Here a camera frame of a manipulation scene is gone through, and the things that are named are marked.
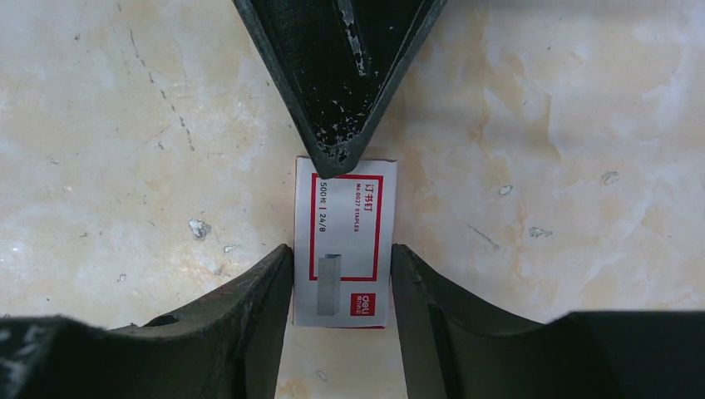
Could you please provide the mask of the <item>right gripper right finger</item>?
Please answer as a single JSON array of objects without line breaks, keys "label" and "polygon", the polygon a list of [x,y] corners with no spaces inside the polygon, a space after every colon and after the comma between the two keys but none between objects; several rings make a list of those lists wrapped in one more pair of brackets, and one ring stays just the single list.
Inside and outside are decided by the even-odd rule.
[{"label": "right gripper right finger", "polygon": [[579,311],[542,324],[392,248],[410,398],[701,398],[701,311]]}]

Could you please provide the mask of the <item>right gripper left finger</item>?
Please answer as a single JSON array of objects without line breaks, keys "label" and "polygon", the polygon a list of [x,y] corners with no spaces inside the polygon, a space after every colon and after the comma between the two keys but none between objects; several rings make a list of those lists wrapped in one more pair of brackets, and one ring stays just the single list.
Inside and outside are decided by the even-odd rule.
[{"label": "right gripper left finger", "polygon": [[279,245],[237,278],[147,324],[1,321],[4,398],[272,398],[293,291]]}]

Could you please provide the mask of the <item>red white staple box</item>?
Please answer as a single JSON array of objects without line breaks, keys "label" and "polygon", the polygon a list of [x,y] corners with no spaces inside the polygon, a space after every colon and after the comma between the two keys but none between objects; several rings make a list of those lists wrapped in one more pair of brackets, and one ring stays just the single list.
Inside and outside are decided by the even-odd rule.
[{"label": "red white staple box", "polygon": [[384,328],[390,307],[395,160],[324,179],[296,162],[293,324]]}]

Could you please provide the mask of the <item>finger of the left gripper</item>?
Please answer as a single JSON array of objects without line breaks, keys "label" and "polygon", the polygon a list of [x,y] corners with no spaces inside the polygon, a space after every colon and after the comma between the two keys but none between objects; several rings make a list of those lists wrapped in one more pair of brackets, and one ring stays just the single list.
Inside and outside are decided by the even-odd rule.
[{"label": "finger of the left gripper", "polygon": [[357,167],[443,0],[238,0],[318,174]]}]

